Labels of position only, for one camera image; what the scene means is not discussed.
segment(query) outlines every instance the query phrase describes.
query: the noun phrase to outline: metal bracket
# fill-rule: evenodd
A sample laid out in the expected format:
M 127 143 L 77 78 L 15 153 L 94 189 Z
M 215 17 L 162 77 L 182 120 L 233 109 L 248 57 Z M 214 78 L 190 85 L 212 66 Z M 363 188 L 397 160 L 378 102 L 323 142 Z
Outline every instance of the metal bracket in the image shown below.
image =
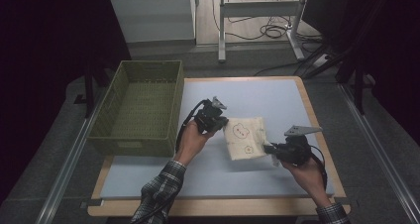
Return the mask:
M 321 127 L 301 127 L 301 126 L 292 126 L 289 130 L 284 133 L 284 136 L 302 136 L 311 133 L 322 132 Z

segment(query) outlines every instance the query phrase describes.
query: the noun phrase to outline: plaid shirt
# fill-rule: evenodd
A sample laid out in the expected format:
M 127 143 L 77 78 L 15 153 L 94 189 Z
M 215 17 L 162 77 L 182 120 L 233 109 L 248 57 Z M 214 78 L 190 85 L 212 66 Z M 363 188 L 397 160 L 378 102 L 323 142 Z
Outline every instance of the plaid shirt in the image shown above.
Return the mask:
M 142 188 L 142 203 L 134 213 L 131 223 L 167 223 L 169 209 L 182 188 L 186 167 L 176 161 L 166 164 L 158 176 Z M 316 209 L 324 224 L 350 224 L 343 206 L 335 203 Z

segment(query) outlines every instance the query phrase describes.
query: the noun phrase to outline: basket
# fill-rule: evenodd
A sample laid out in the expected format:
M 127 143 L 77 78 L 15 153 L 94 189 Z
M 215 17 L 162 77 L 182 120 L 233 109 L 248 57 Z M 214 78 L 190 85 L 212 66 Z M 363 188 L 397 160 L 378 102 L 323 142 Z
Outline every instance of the basket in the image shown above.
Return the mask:
M 103 155 L 173 156 L 182 91 L 181 61 L 121 61 L 87 141 Z

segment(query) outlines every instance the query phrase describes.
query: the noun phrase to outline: gray floor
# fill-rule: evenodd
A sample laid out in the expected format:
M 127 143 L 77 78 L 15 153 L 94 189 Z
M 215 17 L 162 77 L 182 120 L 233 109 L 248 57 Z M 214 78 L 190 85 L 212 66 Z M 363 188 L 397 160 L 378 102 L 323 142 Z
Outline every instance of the gray floor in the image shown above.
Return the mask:
M 253 76 L 260 69 L 295 62 L 288 44 L 232 46 L 228 48 L 226 63 L 222 64 L 217 61 L 216 47 L 165 44 L 154 47 L 130 45 L 130 48 L 133 59 L 182 59 L 186 77 Z M 281 66 L 261 75 L 292 75 L 296 68 L 296 65 Z M 304 70 L 305 67 L 302 67 L 296 74 L 301 74 Z M 353 223 L 364 224 L 411 223 L 352 115 L 343 93 L 335 83 L 336 70 L 333 67 L 312 79 L 304 80 L 304 84 L 318 121 L 324 128 L 325 139 L 352 206 L 351 220 Z M 1 205 L 0 223 L 33 223 L 39 216 L 84 121 L 84 105 L 73 104 L 77 94 L 83 92 L 82 78 L 68 86 L 66 101 L 50 132 L 9 197 Z M 418 201 L 419 146 L 377 103 L 369 89 L 365 89 L 364 106 L 366 117 L 382 146 Z M 86 144 L 52 223 L 126 223 L 127 219 L 124 218 L 91 217 L 87 213 L 85 206 L 102 162 L 103 157 Z M 248 223 L 288 223 L 269 218 L 253 220 L 255 222 Z M 199 221 L 245 223 L 240 219 Z M 171 219 L 171 223 L 187 221 Z

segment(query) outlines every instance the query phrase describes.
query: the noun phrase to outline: black cable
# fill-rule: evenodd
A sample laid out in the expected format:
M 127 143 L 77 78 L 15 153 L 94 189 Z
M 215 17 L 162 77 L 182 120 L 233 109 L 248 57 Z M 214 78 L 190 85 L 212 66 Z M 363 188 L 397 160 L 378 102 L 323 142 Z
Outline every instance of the black cable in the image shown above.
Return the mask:
M 272 70 L 272 69 L 276 69 L 276 68 L 281 68 L 281 67 L 286 67 L 286 66 L 291 66 L 291 65 L 296 65 L 296 64 L 300 64 L 300 63 L 301 62 L 287 63 L 287 64 L 278 65 L 278 66 L 275 66 L 275 67 L 265 68 L 265 69 L 262 69 L 262 70 L 256 72 L 253 76 L 257 76 L 264 71 L 268 71 L 268 70 Z
M 213 10 L 214 23 L 216 25 L 217 30 L 220 32 L 220 28 L 219 28 L 219 25 L 217 24 L 217 20 L 216 20 L 216 13 L 215 13 L 215 9 L 214 9 L 214 0 L 212 0 L 212 10 Z M 241 22 L 241 21 L 250 20 L 252 18 L 255 18 L 255 17 L 248 17 L 248 18 L 245 18 L 245 19 L 237 20 L 237 21 L 231 21 L 229 18 L 228 18 L 228 20 L 231 23 L 237 23 L 237 22 Z M 225 33 L 225 35 L 234 36 L 234 37 L 237 37 L 237 38 L 240 38 L 240 39 L 243 39 L 243 40 L 248 40 L 248 41 L 256 40 L 256 39 L 262 38 L 263 36 L 267 36 L 268 38 L 271 38 L 271 39 L 279 39 L 285 34 L 287 29 L 284 28 L 284 27 L 281 27 L 281 26 L 273 25 L 272 24 L 273 23 L 273 18 L 274 17 L 268 18 L 268 21 L 267 21 L 266 25 L 263 25 L 263 26 L 260 27 L 260 33 L 261 34 L 259 36 L 255 37 L 255 38 L 245 38 L 245 37 L 239 36 L 237 34 L 233 34 L 233 33 Z M 280 18 L 282 18 L 285 21 L 287 21 L 288 23 L 290 23 L 286 18 L 284 18 L 284 17 L 280 17 Z M 272 34 L 273 32 L 278 33 L 278 35 L 274 36 Z
M 186 116 L 185 120 L 183 121 L 181 128 L 179 129 L 178 136 L 176 137 L 176 144 L 175 144 L 175 152 L 178 152 L 179 144 L 181 143 L 181 138 L 183 131 L 185 130 L 186 125 L 188 124 L 189 120 L 191 120 L 192 116 L 194 115 L 195 110 L 201 105 L 204 104 L 206 100 L 201 100 L 195 107 L 189 112 L 188 116 Z
M 321 47 L 319 47 L 314 53 L 312 53 L 306 60 L 305 60 L 305 62 L 307 62 L 307 61 L 309 61 L 309 60 L 311 60 L 313 57 L 315 57 L 315 56 L 317 56 L 317 55 L 319 55 L 322 51 L 324 51 L 325 49 L 327 48 L 327 45 L 325 45 L 325 44 L 323 44 L 323 45 L 321 45 Z M 297 73 L 297 71 L 300 69 L 300 67 L 302 66 L 303 64 L 301 64 L 298 68 L 296 68 L 296 70 L 293 72 L 293 75 L 296 75 L 296 73 Z M 305 74 L 306 73 L 306 71 L 308 70 L 308 68 L 309 68 L 309 66 L 307 66 L 306 67 L 306 69 L 305 69 L 305 71 L 301 74 L 301 75 L 299 75 L 299 77 L 302 77 L 303 76 L 303 74 Z
M 315 146 L 312 146 L 312 145 L 309 145 L 309 146 L 310 146 L 311 148 L 315 148 L 316 150 L 318 150 L 319 154 L 321 154 L 322 161 L 324 162 L 324 166 L 325 166 L 325 158 L 324 158 L 324 154 L 322 154 L 321 150 L 319 150 L 319 148 L 317 148 L 317 147 L 315 147 Z

